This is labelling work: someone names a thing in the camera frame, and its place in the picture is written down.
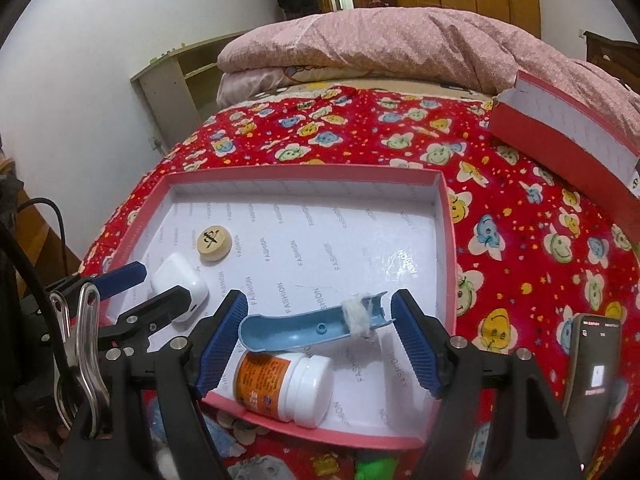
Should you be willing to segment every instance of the pink quilt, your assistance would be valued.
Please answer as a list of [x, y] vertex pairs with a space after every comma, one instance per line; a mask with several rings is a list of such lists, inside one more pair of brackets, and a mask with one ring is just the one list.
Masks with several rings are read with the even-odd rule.
[[517, 71], [524, 70], [640, 143], [638, 94], [591, 63], [569, 59], [514, 25], [473, 12], [389, 7], [316, 14], [248, 32], [225, 47], [218, 66], [226, 73], [349, 68], [453, 82], [491, 95], [511, 88]]

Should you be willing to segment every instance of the phone screen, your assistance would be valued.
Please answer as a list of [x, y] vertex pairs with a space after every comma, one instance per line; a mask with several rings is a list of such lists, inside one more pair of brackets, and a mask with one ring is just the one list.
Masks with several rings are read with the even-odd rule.
[[620, 360], [620, 321], [580, 314], [574, 320], [564, 414], [578, 456], [588, 466], [602, 439]]

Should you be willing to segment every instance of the shelf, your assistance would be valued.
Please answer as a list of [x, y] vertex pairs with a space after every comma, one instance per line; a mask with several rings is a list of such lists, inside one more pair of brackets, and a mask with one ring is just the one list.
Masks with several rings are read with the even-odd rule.
[[207, 70], [210, 70], [211, 68], [215, 68], [217, 67], [218, 64], [217, 63], [209, 63], [208, 65], [205, 66], [201, 66], [200, 68], [196, 69], [196, 70], [192, 70], [191, 72], [189, 72], [188, 74], [186, 74], [184, 76], [185, 79], [189, 79], [190, 77], [194, 77], [198, 74], [201, 74], [203, 72], [206, 72]]

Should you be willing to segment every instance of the bolt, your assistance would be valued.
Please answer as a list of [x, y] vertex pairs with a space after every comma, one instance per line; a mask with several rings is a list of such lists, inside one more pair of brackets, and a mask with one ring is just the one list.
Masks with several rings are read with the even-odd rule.
[[107, 360], [109, 361], [115, 361], [118, 357], [120, 357], [120, 349], [119, 348], [112, 348], [111, 350], [109, 350], [107, 352]]
[[526, 348], [518, 348], [516, 350], [516, 355], [521, 361], [528, 361], [532, 357], [531, 352]]
[[188, 342], [189, 340], [187, 338], [179, 335], [178, 337], [174, 337], [173, 339], [171, 339], [169, 346], [174, 350], [182, 350], [185, 346], [187, 346]]
[[451, 339], [449, 339], [449, 343], [453, 348], [462, 349], [466, 347], [466, 339], [461, 335], [455, 335]]

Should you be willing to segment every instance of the floral patterned bedsheet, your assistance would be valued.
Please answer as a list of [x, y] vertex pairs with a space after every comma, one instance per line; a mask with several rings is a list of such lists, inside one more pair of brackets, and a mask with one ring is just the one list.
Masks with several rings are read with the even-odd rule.
[[[492, 103], [333, 86], [283, 93], [210, 118], [133, 190], [82, 265], [108, 265], [127, 226], [167, 173], [255, 164], [381, 164], [438, 169], [449, 187], [458, 261], [457, 332], [481, 349], [529, 348], [558, 399], [579, 312], [623, 323], [621, 377], [591, 474], [640, 418], [638, 261], [609, 216], [487, 130]], [[491, 397], [468, 460], [479, 471]]]

